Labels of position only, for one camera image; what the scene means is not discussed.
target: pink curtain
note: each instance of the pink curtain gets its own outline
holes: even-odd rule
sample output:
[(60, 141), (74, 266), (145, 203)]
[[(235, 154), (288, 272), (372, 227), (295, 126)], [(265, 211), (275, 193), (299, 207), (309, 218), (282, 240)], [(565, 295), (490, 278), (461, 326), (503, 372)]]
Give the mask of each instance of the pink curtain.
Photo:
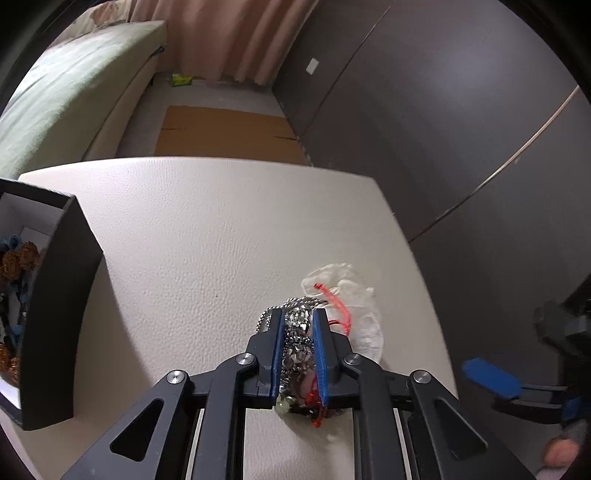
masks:
[(166, 20), (160, 69), (259, 85), (276, 74), (316, 0), (132, 0), (131, 21)]

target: white leather surface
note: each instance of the white leather surface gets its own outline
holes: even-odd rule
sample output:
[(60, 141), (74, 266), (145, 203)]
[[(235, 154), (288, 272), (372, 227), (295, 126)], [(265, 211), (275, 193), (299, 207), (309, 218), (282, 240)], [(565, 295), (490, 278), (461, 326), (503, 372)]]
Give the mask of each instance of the white leather surface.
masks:
[[(268, 306), (350, 262), (375, 286), (383, 366), (431, 371), (455, 391), (439, 323), (375, 182), (311, 167), (220, 159), (102, 160), (21, 180), (78, 196), (105, 251), (76, 363), (76, 417), (2, 426), (39, 477), (61, 474), (171, 369), (213, 369), (243, 351)], [(320, 429), (273, 411), (246, 418), (245, 479), (353, 479), (350, 415)]]

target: gray door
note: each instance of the gray door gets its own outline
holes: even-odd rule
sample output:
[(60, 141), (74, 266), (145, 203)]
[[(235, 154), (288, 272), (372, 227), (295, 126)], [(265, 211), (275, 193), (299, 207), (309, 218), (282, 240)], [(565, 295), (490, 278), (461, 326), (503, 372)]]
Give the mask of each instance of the gray door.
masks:
[(589, 132), (579, 92), (517, 163), (411, 243), (462, 403), (532, 469), (559, 429), (494, 412), (461, 365), (482, 356), (527, 382), (556, 384), (557, 355), (538, 342), (532, 314), (591, 273)]
[(510, 158), (574, 86), (497, 0), (397, 1), (303, 145), (315, 166), (374, 177), (410, 240)]
[[(320, 0), (281, 66), (273, 93), (302, 136), (324, 97), (391, 0)], [(313, 75), (306, 67), (314, 58)]]

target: metal chain necklace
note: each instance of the metal chain necklace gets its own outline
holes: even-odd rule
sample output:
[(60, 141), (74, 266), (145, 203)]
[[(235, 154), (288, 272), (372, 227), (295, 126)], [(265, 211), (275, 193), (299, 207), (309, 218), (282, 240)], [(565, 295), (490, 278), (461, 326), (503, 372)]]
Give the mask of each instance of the metal chain necklace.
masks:
[(285, 342), (281, 364), (279, 396), (275, 410), (279, 414), (299, 413), (306, 415), (320, 426), (322, 418), (334, 415), (337, 411), (322, 410), (316, 391), (316, 362), (314, 342), (309, 336), (312, 315), (315, 308), (328, 302), (315, 297), (288, 299), (283, 305), (266, 309), (256, 324), (256, 332), (269, 327), (271, 311), (282, 309), (285, 314)]

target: black box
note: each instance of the black box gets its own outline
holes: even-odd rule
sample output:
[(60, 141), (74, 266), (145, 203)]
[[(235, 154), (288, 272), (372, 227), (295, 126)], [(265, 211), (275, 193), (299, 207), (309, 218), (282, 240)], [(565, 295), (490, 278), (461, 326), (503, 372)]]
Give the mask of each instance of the black box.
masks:
[[(37, 430), (73, 416), (78, 336), (103, 252), (75, 196), (0, 179), (0, 239), (12, 234), (46, 249), (34, 270), (23, 270), (26, 290), (16, 287), (25, 285), (24, 276), (3, 286), (11, 327), (2, 330), (20, 333), (15, 345), (11, 338), (17, 337), (7, 337), (20, 378), (15, 386), (14, 372), (2, 373), (0, 407), (23, 430)], [(10, 270), (6, 260), (0, 262), (4, 283)]]

